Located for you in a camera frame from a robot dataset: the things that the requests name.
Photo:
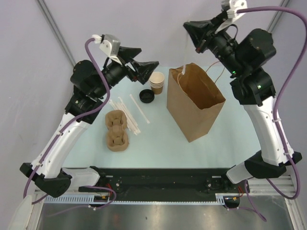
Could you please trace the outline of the pulp cup carrier tray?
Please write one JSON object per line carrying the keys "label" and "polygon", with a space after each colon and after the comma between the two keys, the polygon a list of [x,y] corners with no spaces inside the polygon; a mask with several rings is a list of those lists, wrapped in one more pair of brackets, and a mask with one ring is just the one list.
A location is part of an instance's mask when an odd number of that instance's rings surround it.
{"label": "pulp cup carrier tray", "polygon": [[125,151],[129,146],[129,138],[126,132],[127,123],[124,113],[114,110],[106,114],[105,125],[107,127],[106,145],[112,152]]}

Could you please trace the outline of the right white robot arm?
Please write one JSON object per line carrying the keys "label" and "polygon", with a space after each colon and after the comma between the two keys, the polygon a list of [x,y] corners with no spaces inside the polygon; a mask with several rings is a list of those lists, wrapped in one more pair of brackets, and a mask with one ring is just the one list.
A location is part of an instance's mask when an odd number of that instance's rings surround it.
{"label": "right white robot arm", "polygon": [[216,32],[217,27],[210,21],[185,22],[183,26],[197,53],[210,50],[231,73],[233,95],[249,115],[260,143],[257,153],[226,172],[222,188],[233,192],[239,182],[252,177],[280,177],[287,166],[302,160],[302,154],[282,142],[286,140],[279,134],[283,127],[276,126],[279,116],[273,113],[276,91],[271,77],[261,67],[276,53],[272,35],[257,28],[238,43],[226,29]]}

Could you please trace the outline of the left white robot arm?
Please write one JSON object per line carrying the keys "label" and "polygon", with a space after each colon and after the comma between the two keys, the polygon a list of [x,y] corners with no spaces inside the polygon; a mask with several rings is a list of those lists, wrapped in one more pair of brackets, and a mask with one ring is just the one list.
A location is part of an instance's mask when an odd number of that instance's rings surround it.
{"label": "left white robot arm", "polygon": [[57,130],[39,156],[20,167],[20,171],[47,195],[59,197],[67,190],[85,191],[88,186],[97,192],[105,188],[106,180],[97,167],[67,169],[62,165],[79,137],[98,116],[101,106],[107,102],[104,97],[107,90],[125,77],[145,84],[158,67],[158,61],[135,61],[141,51],[140,48],[121,46],[118,52],[120,63],[108,57],[103,69],[95,68],[91,60],[82,60],[74,66],[71,76],[73,96],[65,107]]}

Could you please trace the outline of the brown paper bag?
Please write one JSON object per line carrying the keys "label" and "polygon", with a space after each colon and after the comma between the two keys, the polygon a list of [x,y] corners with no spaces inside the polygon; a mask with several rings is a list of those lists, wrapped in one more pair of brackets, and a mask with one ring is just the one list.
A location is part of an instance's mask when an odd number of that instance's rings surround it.
{"label": "brown paper bag", "polygon": [[169,70],[166,107],[188,142],[209,133],[225,102],[213,80],[195,63]]}

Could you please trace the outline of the single paper straw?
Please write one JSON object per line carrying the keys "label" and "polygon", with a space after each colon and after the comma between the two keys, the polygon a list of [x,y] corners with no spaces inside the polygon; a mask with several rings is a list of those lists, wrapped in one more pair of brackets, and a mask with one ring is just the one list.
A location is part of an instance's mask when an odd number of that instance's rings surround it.
{"label": "single paper straw", "polygon": [[136,107],[138,108],[138,110],[140,111],[141,115],[143,116],[144,120],[146,121],[147,124],[150,124],[149,119],[146,117],[145,113],[143,112],[143,110],[140,108],[139,104],[137,103],[137,101],[135,100],[135,98],[133,97],[132,94],[130,94],[130,98],[133,100],[134,104],[136,105]]}

